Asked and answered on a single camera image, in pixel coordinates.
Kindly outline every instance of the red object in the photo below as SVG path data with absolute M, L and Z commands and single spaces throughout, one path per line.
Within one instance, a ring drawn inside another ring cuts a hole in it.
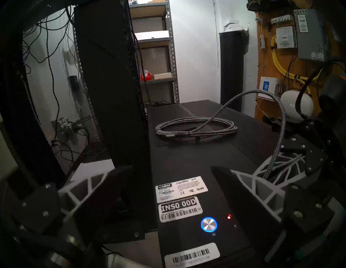
M 144 81 L 143 75 L 142 75 L 142 74 L 140 74 L 140 79 L 141 79 L 142 81 Z M 146 81 L 151 80 L 151 73 L 146 73 L 146 74 L 145 74 L 145 80 L 146 80 Z

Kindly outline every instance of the blue illuminated power button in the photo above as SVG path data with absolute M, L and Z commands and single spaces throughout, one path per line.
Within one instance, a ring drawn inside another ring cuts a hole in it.
M 217 229 L 217 222 L 212 217 L 205 217 L 201 221 L 201 228 L 205 232 L 212 233 L 213 231 Z

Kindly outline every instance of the sticker label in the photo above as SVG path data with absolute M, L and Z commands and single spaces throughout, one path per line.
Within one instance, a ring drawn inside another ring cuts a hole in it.
M 308 23 L 306 21 L 305 15 L 297 15 L 298 18 L 298 24 L 299 24 L 299 32 L 300 33 L 308 33 Z
M 191 267 L 220 257 L 220 252 L 215 243 L 210 243 L 197 248 L 181 251 L 165 256 L 166 268 Z
M 264 81 L 263 82 L 263 90 L 264 91 L 268 91 L 268 89 L 269 89 L 269 82 L 268 81 Z
M 320 52 L 311 52 L 311 59 L 314 61 L 324 62 L 324 54 Z
M 294 11 L 295 15 L 307 14 L 307 13 L 308 13 L 307 9 L 297 9 L 297 10 Z
M 208 191 L 201 176 L 155 186 L 157 203 L 184 198 Z
M 175 221 L 202 214 L 201 204 L 196 196 L 158 205 L 160 222 Z

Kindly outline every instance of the floor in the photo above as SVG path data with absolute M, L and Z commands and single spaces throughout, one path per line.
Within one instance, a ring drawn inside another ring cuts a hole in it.
M 106 244 L 105 246 L 137 263 L 147 265 L 151 268 L 162 268 L 157 232 L 146 233 L 145 240 Z

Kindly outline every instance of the braided cable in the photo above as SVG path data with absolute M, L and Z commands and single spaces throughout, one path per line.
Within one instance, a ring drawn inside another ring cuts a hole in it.
M 277 155 L 279 154 L 279 151 L 281 149 L 281 143 L 282 139 L 285 135 L 285 126 L 286 126 L 286 112 L 285 109 L 280 101 L 280 99 L 277 96 L 274 96 L 270 92 L 264 91 L 264 90 L 248 90 L 244 91 L 233 98 L 231 98 L 228 102 L 226 102 L 212 117 L 184 117 L 184 118 L 178 118 L 178 119 L 173 119 L 168 122 L 161 123 L 156 126 L 156 134 L 165 136 L 168 138 L 176 138 L 176 137 L 205 137 L 205 136 L 214 136 L 214 135 L 227 135 L 231 133 L 235 133 L 237 131 L 237 127 L 234 125 L 234 123 L 230 120 L 227 119 L 222 119 L 222 118 L 217 118 L 216 116 L 225 108 L 227 107 L 231 102 L 233 102 L 235 99 L 251 94 L 251 93 L 262 93 L 270 96 L 279 106 L 280 108 L 280 113 L 281 113 L 281 126 L 280 126 L 280 133 L 279 133 L 279 139 L 276 143 L 276 146 L 274 148 L 274 152 L 272 155 L 272 158 L 269 162 L 269 165 L 267 167 L 267 170 L 264 174 L 264 179 L 268 179 L 270 172 L 273 169 L 274 163 L 276 161 Z M 211 121 L 213 122 L 219 122 L 227 125 L 228 127 L 221 129 L 221 130 L 214 130 L 214 131 L 200 131 L 196 132 L 197 130 L 200 130 L 207 124 L 209 124 Z M 204 122 L 202 125 L 199 127 L 190 130 L 190 131 L 164 131 L 163 128 L 172 126 L 175 124 L 180 124 L 180 123 L 185 123 L 185 122 Z

